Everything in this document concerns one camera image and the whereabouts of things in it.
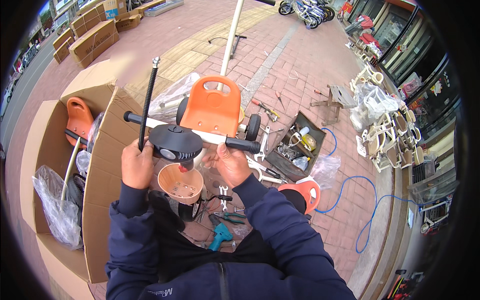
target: sidewalk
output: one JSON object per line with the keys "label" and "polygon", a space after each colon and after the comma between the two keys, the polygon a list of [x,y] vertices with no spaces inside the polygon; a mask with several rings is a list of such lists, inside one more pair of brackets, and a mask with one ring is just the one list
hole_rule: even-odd
{"label": "sidewalk", "polygon": [[[201,42],[203,39],[204,43],[206,38],[203,33],[211,33],[209,30],[212,28],[222,26],[223,31],[229,28],[227,19],[233,15],[235,3],[233,0],[190,0],[184,6],[158,17],[145,17],[137,28],[121,32],[120,40],[102,53],[94,63],[108,59],[115,51],[135,49],[140,50],[145,57],[160,55],[164,58],[162,60],[170,60],[172,64],[178,63],[185,66],[190,64],[189,69],[185,69],[187,73],[195,70],[202,75],[218,74],[225,51],[225,47],[222,47],[223,44],[219,42],[215,51],[207,53],[196,48],[200,44],[192,45],[185,41],[196,39]],[[252,8],[262,9],[244,13]],[[328,94],[327,84],[347,86],[350,79],[360,71],[356,57],[345,47],[346,36],[336,19],[321,24],[317,29],[307,30],[294,14],[282,16],[276,10],[277,7],[269,8],[254,1],[245,2],[242,16],[247,18],[241,19],[244,22],[242,23],[243,27],[239,26],[244,29],[242,34],[247,36],[247,39],[240,40],[235,57],[228,65],[227,76],[243,86],[248,86],[249,83],[253,84],[251,79],[260,69],[264,70],[265,60],[270,55],[275,55],[272,52],[279,47],[281,52],[277,53],[278,58],[270,68],[267,68],[266,77],[260,83],[258,90],[254,92],[253,97],[273,107],[279,113],[278,122],[269,124],[272,129],[286,127],[299,110],[321,128],[323,127],[322,121],[327,119],[328,108],[310,107],[311,102],[319,101],[321,97],[325,100],[323,96],[314,93],[313,90],[318,89],[324,94]],[[179,57],[175,57],[175,55],[169,58],[165,57],[184,50],[186,52]],[[195,55],[195,62],[191,64],[190,60],[181,60],[187,52],[196,52],[202,55]],[[71,56],[68,56],[60,65],[55,60],[50,63],[38,80],[21,113],[21,118],[25,122],[17,124],[13,135],[15,139],[12,139],[10,145],[12,151],[9,151],[7,157],[6,179],[12,223],[18,224],[19,236],[25,245],[26,257],[31,259],[31,265],[36,266],[35,272],[39,278],[45,278],[47,272],[40,259],[35,235],[21,217],[18,200],[18,179],[23,146],[31,120],[40,103],[45,100],[58,99],[65,87],[81,70],[75,65]],[[175,81],[171,75],[170,73],[160,73],[160,77],[162,77],[160,82],[164,84],[156,90],[157,93],[168,87],[168,82]],[[282,101],[286,109],[279,104],[275,97],[275,91],[282,94]],[[246,91],[242,92],[242,100],[248,98],[247,94]],[[137,101],[142,100],[140,94],[132,94],[132,96]],[[247,105],[244,123],[248,122],[248,117],[252,113],[258,111],[258,106]],[[375,184],[378,175],[371,162],[359,156],[356,151],[355,135],[358,133],[351,126],[347,110],[341,110],[340,120],[339,123],[327,126],[327,128],[331,129],[337,138],[337,148],[333,155],[341,158],[342,165],[337,172],[333,188],[322,191],[319,210],[326,210],[335,204],[342,182],[347,177],[362,175],[371,179]],[[262,114],[262,124],[266,125],[266,122],[266,115]],[[278,143],[278,138],[279,134],[273,133],[270,136],[270,144]],[[329,154],[334,147],[335,141],[328,132],[321,153]],[[159,162],[155,172],[158,172],[162,166],[162,163]],[[154,177],[153,185],[156,183],[156,176]],[[237,207],[242,206],[236,195],[234,195],[234,203]],[[350,279],[359,257],[355,251],[357,236],[370,220],[373,209],[373,188],[365,179],[356,179],[356,182],[349,180],[345,183],[342,197],[336,208],[326,214],[315,211],[311,213],[312,227],[322,235],[325,249],[334,259],[335,269],[346,282]],[[204,217],[201,224],[187,223],[184,233],[192,241],[212,240],[211,226],[208,218]],[[241,239],[241,237],[235,235],[234,239]],[[364,234],[359,240],[359,249],[363,248],[365,241],[366,235]],[[97,299],[105,298],[105,288],[105,283],[91,285],[92,293]]]}

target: teal power drill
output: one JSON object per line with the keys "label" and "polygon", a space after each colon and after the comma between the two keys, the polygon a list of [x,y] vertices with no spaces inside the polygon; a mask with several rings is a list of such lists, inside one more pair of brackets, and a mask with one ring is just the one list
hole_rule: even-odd
{"label": "teal power drill", "polygon": [[215,233],[215,236],[213,238],[213,242],[210,244],[208,249],[211,249],[213,251],[218,251],[218,248],[220,248],[220,244],[224,240],[232,240],[233,235],[230,233],[227,226],[225,226],[225,224],[220,222],[217,216],[215,216],[214,214],[211,214],[211,215],[208,215],[208,218],[210,219],[210,221],[212,221],[213,226],[215,226],[213,230]]}

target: orange plastic seat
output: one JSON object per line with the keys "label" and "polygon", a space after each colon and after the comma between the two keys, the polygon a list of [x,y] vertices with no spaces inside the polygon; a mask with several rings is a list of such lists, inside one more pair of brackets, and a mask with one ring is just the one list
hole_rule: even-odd
{"label": "orange plastic seat", "polygon": [[[314,189],[316,193],[315,199],[312,199],[312,195],[310,194],[310,191],[312,189]],[[299,192],[307,202],[307,209],[305,210],[305,214],[308,214],[309,212],[317,208],[318,204],[320,203],[320,188],[315,181],[309,180],[298,184],[282,184],[278,187],[278,190],[295,190]]]}
{"label": "orange plastic seat", "polygon": [[[92,127],[93,117],[87,104],[85,104],[85,102],[79,97],[72,97],[67,101],[67,111],[67,129],[88,140],[88,133]],[[70,144],[75,146],[77,140],[67,134],[66,136]],[[80,144],[80,148],[85,149],[87,146]]]}
{"label": "orange plastic seat", "polygon": [[[209,81],[223,83],[230,88],[230,93],[205,89],[204,84]],[[235,82],[225,76],[207,75],[193,84],[180,126],[234,137],[239,115],[240,90]]]}

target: blue hose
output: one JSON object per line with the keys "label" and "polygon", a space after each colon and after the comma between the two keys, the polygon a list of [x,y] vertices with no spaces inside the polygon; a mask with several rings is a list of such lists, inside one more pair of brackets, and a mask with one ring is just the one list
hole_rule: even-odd
{"label": "blue hose", "polygon": [[[327,130],[333,135],[333,138],[335,139],[335,149],[333,149],[333,151],[329,154],[329,156],[330,156],[330,155],[332,155],[332,153],[335,152],[335,150],[336,150],[336,137],[335,137],[335,135],[333,134],[333,132],[332,132],[330,129],[328,129],[328,128],[321,128],[321,129],[327,129]],[[328,213],[329,211],[331,211],[332,209],[334,209],[335,206],[338,204],[338,201],[340,201],[340,197],[342,196],[343,186],[345,185],[345,182],[347,182],[347,180],[350,180],[350,179],[353,179],[353,178],[364,178],[364,179],[366,179],[366,180],[373,186],[373,191],[375,192],[375,208],[374,208],[374,210],[373,210],[372,217],[370,218],[370,220],[365,224],[365,226],[364,226],[364,227],[362,228],[362,230],[360,231],[359,236],[357,237],[357,241],[356,241],[356,243],[355,243],[355,251],[356,251],[357,253],[362,253],[362,252],[365,250],[365,248],[367,247],[368,241],[370,240],[370,231],[371,231],[371,229],[372,229],[373,217],[375,216],[375,212],[377,211],[377,207],[378,207],[378,204],[380,203],[380,201],[381,201],[383,198],[385,198],[385,197],[394,197],[395,199],[399,199],[399,200],[405,201],[405,202],[413,202],[413,201],[412,201],[412,200],[405,200],[405,199],[399,198],[399,197],[394,196],[394,195],[384,195],[384,196],[382,196],[382,197],[377,201],[377,189],[375,188],[375,185],[373,184],[373,182],[372,182],[370,179],[366,178],[365,176],[351,176],[351,177],[346,178],[346,179],[343,181],[342,187],[341,187],[341,189],[340,189],[340,194],[338,195],[338,199],[336,200],[335,204],[334,204],[331,208],[329,208],[329,209],[327,209],[327,210],[325,210],[325,211],[321,211],[321,210],[318,210],[318,209],[315,208],[315,211],[316,211],[316,212],[319,212],[319,213],[322,213],[322,214],[325,214],[325,213]],[[423,205],[427,205],[427,204],[431,204],[431,203],[435,203],[435,202],[436,202],[436,201],[433,201],[433,202],[430,202],[430,203],[425,203],[425,204],[416,204],[416,203],[415,203],[415,205],[417,205],[417,206],[423,206]],[[359,240],[360,240],[360,237],[361,237],[363,231],[367,228],[367,226],[368,226],[367,241],[365,242],[365,246],[363,246],[363,248],[359,251],[359,249],[358,249],[358,243],[359,243]]]}
{"label": "blue hose", "polygon": [[330,129],[328,129],[328,128],[326,128],[326,127],[320,128],[320,130],[323,130],[323,129],[327,129],[327,130],[333,135],[333,138],[335,139],[335,148],[334,148],[333,151],[330,152],[330,154],[328,155],[328,156],[330,156],[330,155],[332,155],[333,152],[335,152],[335,150],[336,150],[336,136],[333,134],[333,132],[332,132]]}

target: wooden stool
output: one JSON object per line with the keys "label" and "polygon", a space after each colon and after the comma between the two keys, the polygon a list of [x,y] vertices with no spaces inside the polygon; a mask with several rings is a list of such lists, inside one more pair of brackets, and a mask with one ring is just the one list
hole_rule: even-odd
{"label": "wooden stool", "polygon": [[327,106],[327,107],[335,107],[335,118],[333,120],[327,120],[326,122],[322,122],[322,125],[330,125],[340,122],[338,116],[340,115],[341,108],[355,108],[357,107],[358,103],[353,100],[352,96],[347,92],[347,90],[339,85],[328,85],[327,87],[330,89],[328,93],[328,100],[327,101],[317,101],[310,103],[310,106]]}

